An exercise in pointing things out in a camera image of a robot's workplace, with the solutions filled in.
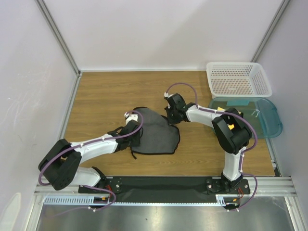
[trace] yellow object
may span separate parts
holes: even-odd
[[[218,107],[217,110],[220,110],[220,111],[225,111],[225,109],[223,109],[222,107]],[[229,129],[232,130],[234,128],[234,124],[231,124],[231,125],[228,125]]]

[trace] gray cloth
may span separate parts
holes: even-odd
[[[180,142],[180,131],[169,125],[167,118],[147,107],[134,110],[143,115],[143,131],[141,129],[140,146],[132,147],[132,153],[139,154],[174,154]]]

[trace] metal plate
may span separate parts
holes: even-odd
[[[240,212],[202,206],[111,206],[93,213],[45,205],[37,231],[293,231],[284,197],[257,197]]]

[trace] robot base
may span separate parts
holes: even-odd
[[[227,182],[223,177],[206,179],[207,194],[230,194],[238,195],[238,189],[243,191],[243,194],[250,194],[248,180],[240,177],[237,181]]]

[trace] black fabric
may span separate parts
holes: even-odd
[[[168,124],[167,118],[147,107],[134,108],[142,114],[144,122],[141,131],[140,146],[131,147],[134,153],[144,155],[174,154],[180,142],[180,131]]]
[[[118,202],[131,203],[216,203],[207,195],[211,177],[123,177]]]

